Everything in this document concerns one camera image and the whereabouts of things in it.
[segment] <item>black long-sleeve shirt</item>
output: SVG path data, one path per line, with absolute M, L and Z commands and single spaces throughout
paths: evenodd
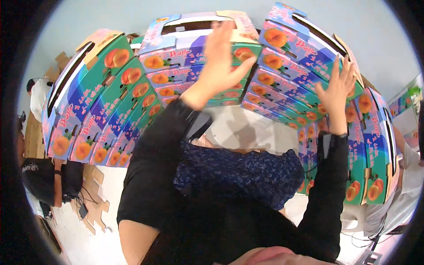
M 296 254 L 334 262 L 340 252 L 340 214 L 348 147 L 334 137 L 296 227 L 279 212 L 251 200 L 187 198 L 173 186 L 190 123 L 172 102 L 138 141 L 124 180 L 117 221 L 132 220 L 161 232 L 143 264 L 228 264 L 257 247 L 284 246 Z

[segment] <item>white wall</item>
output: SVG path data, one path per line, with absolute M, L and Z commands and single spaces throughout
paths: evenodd
M 308 14 L 329 34 L 337 33 L 353 50 L 361 72 L 389 100 L 420 72 L 401 25 L 382 0 L 284 0 Z M 274 0 L 64 0 L 35 43 L 21 85 L 18 112 L 29 112 L 28 79 L 42 77 L 54 58 L 74 49 L 99 28 L 144 33 L 153 18 L 165 14 L 240 10 L 257 28 Z

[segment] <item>white floor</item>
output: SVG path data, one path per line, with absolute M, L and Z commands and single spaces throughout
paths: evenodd
M 265 147 L 270 153 L 275 154 L 281 154 L 290 148 L 295 149 L 297 146 L 295 130 L 253 112 L 243 110 L 238 106 L 219 107 L 210 109 L 210 111 L 215 117 L 215 122 L 206 135 L 214 144 L 226 148 Z M 69 204 L 55 209 L 57 225 L 53 229 L 65 249 L 70 264 L 126 264 L 121 251 L 116 223 L 126 169 L 108 167 L 99 167 L 99 169 L 105 174 L 103 184 L 99 189 L 99 196 L 110 202 L 109 212 L 103 212 L 102 219 L 106 226 L 112 229 L 112 233 L 103 233 L 95 224 L 96 235 L 92 235 L 78 220 Z M 296 225 L 303 217 L 307 202 L 306 196 L 296 194 L 285 205 L 286 215 Z M 363 238 L 362 233 L 356 233 L 355 237 Z M 364 248 L 355 247 L 351 240 L 350 236 L 340 235 L 339 260 L 347 264 L 354 264 L 364 251 Z M 367 242 L 355 239 L 353 241 L 357 246 L 367 244 Z

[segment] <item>man in white shirt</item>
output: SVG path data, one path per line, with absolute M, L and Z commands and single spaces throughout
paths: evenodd
M 30 109 L 37 121 L 41 122 L 41 111 L 44 101 L 53 85 L 48 78 L 39 78 L 37 82 L 30 79 L 27 83 L 27 92 L 31 96 Z
M 424 161 L 393 127 L 396 146 L 403 154 L 396 190 L 385 204 L 368 205 L 365 211 L 364 236 L 385 235 L 403 224 L 414 212 L 424 180 Z

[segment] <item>hand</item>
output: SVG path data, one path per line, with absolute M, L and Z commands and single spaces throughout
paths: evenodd
M 213 21 L 212 28 L 205 43 L 206 64 L 202 73 L 198 81 L 181 95 L 181 100 L 196 110 L 201 110 L 216 94 L 235 86 L 256 62 L 256 57 L 251 57 L 232 72 L 230 38 L 234 21 L 221 24 Z
M 345 107 L 347 95 L 352 91 L 356 82 L 353 71 L 354 68 L 351 67 L 351 64 L 349 65 L 348 55 L 346 55 L 342 72 L 339 73 L 339 56 L 337 56 L 333 63 L 328 89 L 324 91 L 321 83 L 317 83 L 315 86 L 318 98 L 328 111 L 329 131 L 332 134 L 347 133 Z

